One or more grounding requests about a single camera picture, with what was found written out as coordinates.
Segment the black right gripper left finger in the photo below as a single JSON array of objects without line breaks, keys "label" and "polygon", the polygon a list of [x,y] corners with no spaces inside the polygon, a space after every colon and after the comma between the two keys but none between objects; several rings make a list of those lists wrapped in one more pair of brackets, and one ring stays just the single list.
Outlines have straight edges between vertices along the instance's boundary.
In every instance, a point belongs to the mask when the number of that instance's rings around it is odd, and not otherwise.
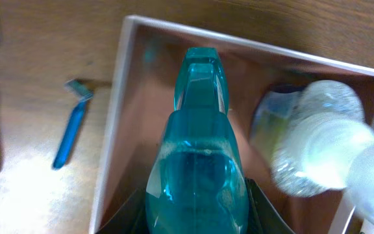
[{"label": "black right gripper left finger", "polygon": [[96,234],[148,234],[145,189],[135,190]]}]

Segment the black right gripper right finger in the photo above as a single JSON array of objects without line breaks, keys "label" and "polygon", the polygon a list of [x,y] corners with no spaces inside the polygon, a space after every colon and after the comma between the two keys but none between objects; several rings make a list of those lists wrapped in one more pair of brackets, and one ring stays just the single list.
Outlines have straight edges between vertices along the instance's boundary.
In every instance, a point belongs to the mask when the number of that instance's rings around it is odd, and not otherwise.
[{"label": "black right gripper right finger", "polygon": [[247,234],[295,234],[256,182],[245,179],[249,197]]}]

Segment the teal mouthwash bottle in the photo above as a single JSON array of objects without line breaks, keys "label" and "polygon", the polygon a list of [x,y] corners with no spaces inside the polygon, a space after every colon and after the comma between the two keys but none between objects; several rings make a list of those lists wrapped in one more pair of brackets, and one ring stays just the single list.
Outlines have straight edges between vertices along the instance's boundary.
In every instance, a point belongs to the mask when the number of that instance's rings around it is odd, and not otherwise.
[{"label": "teal mouthwash bottle", "polygon": [[245,233],[249,198],[218,52],[191,47],[145,191],[150,233]]}]

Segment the clear foam pump bottle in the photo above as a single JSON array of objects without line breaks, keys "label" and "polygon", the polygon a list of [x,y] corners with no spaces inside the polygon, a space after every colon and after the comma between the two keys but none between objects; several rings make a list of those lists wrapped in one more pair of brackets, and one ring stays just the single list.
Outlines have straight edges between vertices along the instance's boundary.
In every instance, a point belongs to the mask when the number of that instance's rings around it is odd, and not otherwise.
[{"label": "clear foam pump bottle", "polygon": [[276,86],[255,110],[249,141],[281,191],[307,198],[343,190],[374,225],[374,130],[350,86]]}]

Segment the blue disposable razor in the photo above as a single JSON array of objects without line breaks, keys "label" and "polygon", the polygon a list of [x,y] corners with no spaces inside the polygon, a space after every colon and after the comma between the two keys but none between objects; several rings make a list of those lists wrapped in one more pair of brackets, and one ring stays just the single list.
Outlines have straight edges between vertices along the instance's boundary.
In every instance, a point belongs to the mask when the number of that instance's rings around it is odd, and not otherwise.
[{"label": "blue disposable razor", "polygon": [[52,163],[54,170],[61,169],[66,164],[85,115],[86,106],[93,98],[93,92],[76,79],[66,82],[64,86],[77,96],[78,102],[69,116],[64,136]]}]

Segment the pink cardboard box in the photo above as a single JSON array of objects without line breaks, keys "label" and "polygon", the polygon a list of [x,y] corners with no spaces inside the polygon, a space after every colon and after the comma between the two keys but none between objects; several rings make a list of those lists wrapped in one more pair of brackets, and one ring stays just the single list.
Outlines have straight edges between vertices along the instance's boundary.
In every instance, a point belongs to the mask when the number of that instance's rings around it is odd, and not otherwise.
[{"label": "pink cardboard box", "polygon": [[279,191],[260,152],[248,142],[253,112],[278,83],[333,79],[351,86],[374,129],[374,69],[236,36],[131,15],[124,19],[95,189],[90,233],[97,233],[138,189],[156,157],[182,60],[189,47],[214,47],[229,84],[229,120],[246,176],[263,190],[296,233],[343,233],[352,208],[342,193],[292,198]]}]

